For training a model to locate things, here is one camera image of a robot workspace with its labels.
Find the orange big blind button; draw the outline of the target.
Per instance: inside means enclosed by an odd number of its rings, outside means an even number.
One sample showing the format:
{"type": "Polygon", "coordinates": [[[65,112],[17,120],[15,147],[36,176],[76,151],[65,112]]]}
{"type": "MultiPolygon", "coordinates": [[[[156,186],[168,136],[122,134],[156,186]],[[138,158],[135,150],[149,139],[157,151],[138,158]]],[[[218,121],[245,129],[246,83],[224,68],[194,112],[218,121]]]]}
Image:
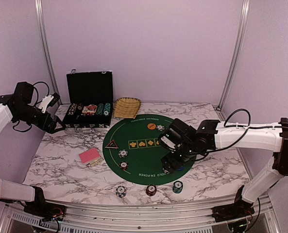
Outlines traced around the orange big blind button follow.
{"type": "Polygon", "coordinates": [[[154,123],[150,123],[150,124],[148,124],[148,129],[150,129],[150,130],[154,130],[155,128],[156,128],[156,125],[154,124],[154,123]]]}

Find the red playing card deck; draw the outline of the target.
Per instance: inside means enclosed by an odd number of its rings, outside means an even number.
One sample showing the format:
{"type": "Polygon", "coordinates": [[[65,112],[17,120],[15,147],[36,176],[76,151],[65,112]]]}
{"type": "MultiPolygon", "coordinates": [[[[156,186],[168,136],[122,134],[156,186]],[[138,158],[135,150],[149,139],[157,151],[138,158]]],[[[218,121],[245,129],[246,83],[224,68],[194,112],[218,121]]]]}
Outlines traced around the red playing card deck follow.
{"type": "Polygon", "coordinates": [[[89,149],[85,152],[79,154],[80,160],[84,165],[96,166],[103,161],[103,158],[100,156],[96,148],[89,149]]]}

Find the red black chip stack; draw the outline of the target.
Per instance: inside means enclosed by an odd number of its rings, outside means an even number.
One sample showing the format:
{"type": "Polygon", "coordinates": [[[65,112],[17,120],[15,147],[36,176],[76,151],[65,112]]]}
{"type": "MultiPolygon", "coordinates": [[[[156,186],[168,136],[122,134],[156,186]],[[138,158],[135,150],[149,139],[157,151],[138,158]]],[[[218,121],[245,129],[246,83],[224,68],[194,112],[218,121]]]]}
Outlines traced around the red black chip stack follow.
{"type": "Polygon", "coordinates": [[[150,184],[146,187],[146,194],[148,196],[154,196],[156,194],[156,191],[157,191],[156,186],[153,184],[150,184]]]}

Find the triangular all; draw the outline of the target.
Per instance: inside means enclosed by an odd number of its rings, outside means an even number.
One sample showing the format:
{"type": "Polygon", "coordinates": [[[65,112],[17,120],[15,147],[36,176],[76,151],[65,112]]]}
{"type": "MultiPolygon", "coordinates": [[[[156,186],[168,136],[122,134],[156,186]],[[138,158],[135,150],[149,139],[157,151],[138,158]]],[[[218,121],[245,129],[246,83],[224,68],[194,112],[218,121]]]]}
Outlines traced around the triangular all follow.
{"type": "Polygon", "coordinates": [[[111,140],[106,146],[105,146],[106,149],[118,149],[118,145],[117,143],[115,142],[115,140],[111,140]]]}

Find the blue beige chip stack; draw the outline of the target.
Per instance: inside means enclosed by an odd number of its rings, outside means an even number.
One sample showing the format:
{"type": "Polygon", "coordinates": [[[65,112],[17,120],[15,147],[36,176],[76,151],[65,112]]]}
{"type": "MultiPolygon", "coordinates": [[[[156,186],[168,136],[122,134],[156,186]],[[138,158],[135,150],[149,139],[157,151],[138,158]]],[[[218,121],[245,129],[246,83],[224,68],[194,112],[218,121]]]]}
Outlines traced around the blue beige chip stack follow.
{"type": "Polygon", "coordinates": [[[119,198],[123,198],[126,196],[126,188],[125,186],[123,185],[120,185],[116,188],[116,195],[119,197],[119,198]]]}

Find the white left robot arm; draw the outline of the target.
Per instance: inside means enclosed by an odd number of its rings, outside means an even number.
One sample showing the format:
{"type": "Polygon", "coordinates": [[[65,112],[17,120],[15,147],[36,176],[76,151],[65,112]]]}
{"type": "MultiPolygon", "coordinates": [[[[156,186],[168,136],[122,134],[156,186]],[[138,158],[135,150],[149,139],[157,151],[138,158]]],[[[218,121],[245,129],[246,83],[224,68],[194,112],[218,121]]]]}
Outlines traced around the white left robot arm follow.
{"type": "Polygon", "coordinates": [[[31,203],[30,207],[39,216],[46,216],[50,206],[45,202],[41,188],[17,183],[17,178],[11,178],[14,169],[11,162],[17,166],[24,159],[19,158],[19,148],[24,136],[17,139],[10,132],[10,123],[17,126],[25,122],[29,127],[36,126],[44,132],[53,134],[64,130],[65,124],[58,116],[51,116],[47,108],[53,107],[60,99],[58,93],[48,93],[42,100],[32,103],[32,98],[39,97],[35,84],[18,82],[12,94],[0,95],[0,201],[24,201],[31,203]]]}

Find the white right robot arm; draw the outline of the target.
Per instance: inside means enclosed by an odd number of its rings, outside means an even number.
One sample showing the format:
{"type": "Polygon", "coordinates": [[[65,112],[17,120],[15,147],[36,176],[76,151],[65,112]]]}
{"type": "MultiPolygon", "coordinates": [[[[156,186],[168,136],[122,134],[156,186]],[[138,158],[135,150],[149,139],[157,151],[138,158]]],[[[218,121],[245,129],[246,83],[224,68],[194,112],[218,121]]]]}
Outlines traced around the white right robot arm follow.
{"type": "Polygon", "coordinates": [[[159,135],[159,144],[169,150],[162,157],[163,169],[168,173],[178,171],[187,162],[197,161],[197,156],[229,148],[261,149],[273,152],[265,167],[237,191],[234,203],[229,206],[233,217],[240,217],[256,199],[288,176],[288,118],[268,124],[226,123],[207,119],[197,129],[176,118],[159,135]]]}

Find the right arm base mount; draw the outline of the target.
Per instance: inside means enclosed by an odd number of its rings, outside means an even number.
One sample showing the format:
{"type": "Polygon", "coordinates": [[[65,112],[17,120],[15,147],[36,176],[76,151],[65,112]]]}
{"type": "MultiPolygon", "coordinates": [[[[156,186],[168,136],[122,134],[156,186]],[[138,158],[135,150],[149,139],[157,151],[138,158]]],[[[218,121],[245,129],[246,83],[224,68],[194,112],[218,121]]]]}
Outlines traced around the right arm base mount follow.
{"type": "Polygon", "coordinates": [[[211,216],[215,219],[216,222],[222,222],[249,216],[254,213],[254,208],[251,205],[244,206],[232,203],[213,207],[211,216]]]}

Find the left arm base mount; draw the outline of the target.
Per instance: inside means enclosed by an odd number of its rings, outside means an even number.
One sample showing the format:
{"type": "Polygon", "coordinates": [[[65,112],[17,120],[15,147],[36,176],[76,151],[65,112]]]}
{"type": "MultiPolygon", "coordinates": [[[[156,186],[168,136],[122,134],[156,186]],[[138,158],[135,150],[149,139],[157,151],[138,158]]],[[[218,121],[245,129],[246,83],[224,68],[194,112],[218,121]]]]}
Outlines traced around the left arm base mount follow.
{"type": "Polygon", "coordinates": [[[26,203],[24,212],[38,217],[43,221],[63,220],[66,206],[54,203],[46,203],[44,206],[26,203]]]}

